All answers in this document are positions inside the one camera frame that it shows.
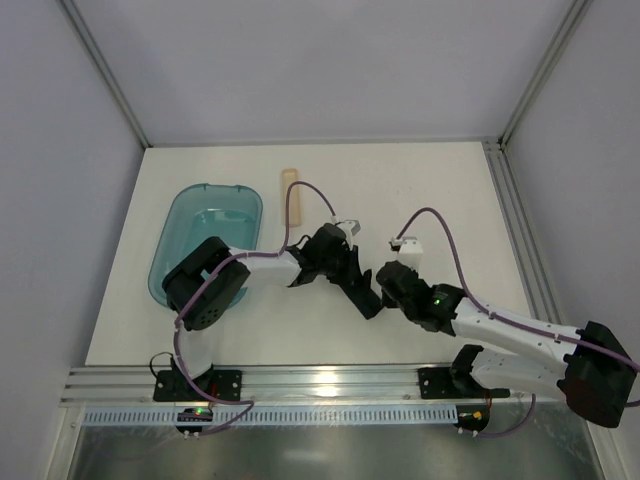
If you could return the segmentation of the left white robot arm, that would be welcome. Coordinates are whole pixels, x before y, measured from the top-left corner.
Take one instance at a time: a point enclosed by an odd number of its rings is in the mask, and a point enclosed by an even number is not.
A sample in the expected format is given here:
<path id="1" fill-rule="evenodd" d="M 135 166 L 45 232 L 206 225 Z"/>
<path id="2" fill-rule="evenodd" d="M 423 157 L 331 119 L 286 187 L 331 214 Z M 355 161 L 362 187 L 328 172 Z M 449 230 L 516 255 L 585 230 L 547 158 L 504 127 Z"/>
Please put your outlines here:
<path id="1" fill-rule="evenodd" d="M 201 332 L 222 317 L 241 290 L 263 284 L 295 288 L 319 275 L 348 285 L 349 269 L 358 260 L 353 237 L 359 230 L 356 220 L 333 218 L 302 246 L 285 245 L 275 253 L 234 249 L 218 237 L 205 240 L 162 282 L 178 318 L 171 367 L 155 375 L 154 399 L 195 399 L 192 383 L 206 396 L 213 394 L 211 354 Z"/>

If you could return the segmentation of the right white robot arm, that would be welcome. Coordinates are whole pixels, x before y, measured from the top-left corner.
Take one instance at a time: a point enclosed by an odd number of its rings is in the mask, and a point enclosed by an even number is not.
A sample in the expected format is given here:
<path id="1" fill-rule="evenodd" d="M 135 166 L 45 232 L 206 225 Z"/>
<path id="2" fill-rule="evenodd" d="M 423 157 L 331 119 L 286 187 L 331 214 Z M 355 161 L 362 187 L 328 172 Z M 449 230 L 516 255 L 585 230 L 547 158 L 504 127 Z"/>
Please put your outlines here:
<path id="1" fill-rule="evenodd" d="M 461 288 L 430 286 L 398 261 L 385 263 L 376 281 L 384 300 L 409 321 L 467 340 L 452 364 L 464 388 L 556 398 L 605 428 L 618 427 L 630 406 L 639 367 L 605 325 L 590 321 L 575 328 L 516 315 Z"/>

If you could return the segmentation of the black paper napkin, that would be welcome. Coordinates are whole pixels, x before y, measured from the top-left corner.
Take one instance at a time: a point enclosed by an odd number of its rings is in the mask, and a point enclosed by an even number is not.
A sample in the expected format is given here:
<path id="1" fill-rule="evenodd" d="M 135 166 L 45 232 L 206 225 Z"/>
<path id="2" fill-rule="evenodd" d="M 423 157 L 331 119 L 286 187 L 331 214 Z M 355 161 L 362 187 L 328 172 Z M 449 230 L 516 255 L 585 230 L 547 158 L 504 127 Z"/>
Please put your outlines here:
<path id="1" fill-rule="evenodd" d="M 361 270 L 357 245 L 346 253 L 329 281 L 343 291 L 366 320 L 374 318 L 382 310 L 381 298 L 371 287 L 372 270 Z"/>

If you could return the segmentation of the beige cutlery case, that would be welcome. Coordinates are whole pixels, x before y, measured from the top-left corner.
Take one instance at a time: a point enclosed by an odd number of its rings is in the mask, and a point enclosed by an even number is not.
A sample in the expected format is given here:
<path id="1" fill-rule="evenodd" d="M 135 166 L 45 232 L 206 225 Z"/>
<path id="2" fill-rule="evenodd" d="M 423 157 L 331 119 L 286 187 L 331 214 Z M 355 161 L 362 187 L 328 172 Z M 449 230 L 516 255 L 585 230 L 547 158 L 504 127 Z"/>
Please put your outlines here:
<path id="1" fill-rule="evenodd" d="M 295 168 L 286 168 L 281 172 L 280 184 L 282 193 L 283 223 L 291 228 L 300 227 L 303 223 L 301 190 L 292 184 L 299 180 L 299 172 Z"/>

